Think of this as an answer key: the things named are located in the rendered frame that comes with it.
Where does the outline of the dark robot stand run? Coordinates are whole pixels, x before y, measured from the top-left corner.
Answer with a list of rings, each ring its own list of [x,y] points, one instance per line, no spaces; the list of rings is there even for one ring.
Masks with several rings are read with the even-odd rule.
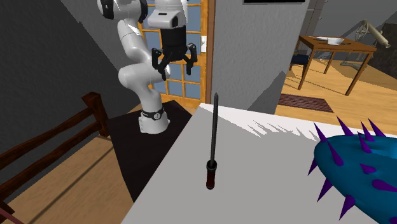
[[[133,201],[137,200],[192,117],[177,101],[164,103],[164,108],[171,122],[159,134],[143,134],[140,131],[139,111],[107,121],[122,177]]]

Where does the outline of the brown striped floor mat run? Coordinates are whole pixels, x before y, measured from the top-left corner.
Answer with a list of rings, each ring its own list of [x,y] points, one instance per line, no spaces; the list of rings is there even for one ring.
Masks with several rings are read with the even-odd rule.
[[[322,111],[332,113],[330,105],[325,99],[316,97],[306,97],[301,95],[281,94],[278,105],[289,106],[301,109],[310,109],[314,111]]]

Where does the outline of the wooden table with dishes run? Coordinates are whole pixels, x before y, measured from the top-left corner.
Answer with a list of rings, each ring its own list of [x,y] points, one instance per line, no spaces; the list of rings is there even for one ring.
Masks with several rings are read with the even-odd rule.
[[[302,89],[306,75],[309,71],[310,64],[311,64],[311,62],[314,58],[314,54],[316,52],[331,52],[331,57],[330,57],[330,59],[327,63],[327,66],[323,72],[324,74],[326,74],[328,72],[328,69],[331,66],[331,62],[333,61],[333,58],[337,52],[365,53],[366,54],[366,57],[365,57],[363,63],[359,67],[359,70],[357,71],[355,77],[352,79],[351,84],[349,85],[348,89],[346,90],[346,93],[344,94],[346,96],[350,95],[355,84],[359,80],[359,77],[361,76],[366,65],[368,64],[368,61],[372,58],[373,53],[377,50],[375,47],[372,47],[369,45],[364,45],[362,43],[358,43],[358,42],[350,40],[350,39],[344,39],[340,45],[331,45],[331,44],[328,44],[326,41],[320,41],[320,40],[316,39],[316,37],[299,36],[298,40],[296,42],[296,47],[295,47],[296,50],[300,46],[300,43],[303,43],[305,46],[310,48],[311,53],[309,55],[308,63],[305,66],[305,68],[303,69],[302,78],[298,85],[299,90]]]

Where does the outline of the orange wooden glass-pane door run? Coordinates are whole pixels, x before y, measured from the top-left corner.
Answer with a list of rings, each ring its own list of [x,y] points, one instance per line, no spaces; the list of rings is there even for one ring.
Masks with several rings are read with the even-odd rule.
[[[198,61],[192,67],[191,75],[186,73],[186,62],[171,62],[171,77],[149,87],[160,92],[164,102],[175,100],[187,108],[197,108],[205,103],[209,84],[207,79],[207,52],[200,52],[200,37],[207,36],[209,25],[209,0],[187,0],[188,23],[186,42],[197,47]]]

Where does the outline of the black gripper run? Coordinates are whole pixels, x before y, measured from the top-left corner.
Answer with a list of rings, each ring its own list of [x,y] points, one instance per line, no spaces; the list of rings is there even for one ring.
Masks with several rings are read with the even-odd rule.
[[[162,51],[157,48],[151,49],[152,66],[161,75],[162,79],[165,81],[166,66],[172,62],[172,60],[184,60],[186,62],[186,73],[191,75],[192,67],[194,63],[198,61],[197,58],[197,47],[193,43],[186,46],[186,26],[176,27],[173,29],[161,29],[162,36]],[[185,54],[186,51],[190,51],[190,58]],[[164,55],[161,62],[158,62],[159,56]]]

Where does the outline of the beige telescope on tripod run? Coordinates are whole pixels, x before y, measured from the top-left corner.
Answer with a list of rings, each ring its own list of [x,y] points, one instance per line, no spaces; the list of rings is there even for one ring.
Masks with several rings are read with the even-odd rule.
[[[383,31],[378,31],[371,23],[368,22],[367,19],[364,19],[357,23],[357,29],[356,33],[354,35],[354,41],[355,42],[360,42],[368,33],[371,34],[374,38],[375,41],[372,47],[376,47],[377,43],[380,43],[382,46],[386,48],[390,48],[391,45],[389,44],[388,40],[383,37],[382,33]],[[355,70],[359,70],[359,65],[355,63],[350,63],[348,62],[348,59],[350,57],[351,53],[348,53],[346,58],[340,63],[341,66],[349,66],[352,68],[355,68]]]

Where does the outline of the dark blue chair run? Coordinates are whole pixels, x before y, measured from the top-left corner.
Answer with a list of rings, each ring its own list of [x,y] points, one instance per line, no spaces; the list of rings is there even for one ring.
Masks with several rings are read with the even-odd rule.
[[[307,64],[309,62],[309,56],[304,54],[294,54],[291,59],[289,70],[292,70],[294,64],[302,65],[303,71],[306,70]]]

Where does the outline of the blue object with purple spikes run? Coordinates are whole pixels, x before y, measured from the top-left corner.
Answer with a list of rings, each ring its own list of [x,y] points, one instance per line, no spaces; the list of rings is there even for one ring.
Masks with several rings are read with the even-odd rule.
[[[344,196],[340,217],[355,206],[379,224],[397,224],[397,138],[373,122],[374,134],[364,125],[353,134],[339,123],[344,132],[339,136],[326,137],[316,127],[320,142],[309,172],[318,167],[325,176],[318,198],[335,187]]]

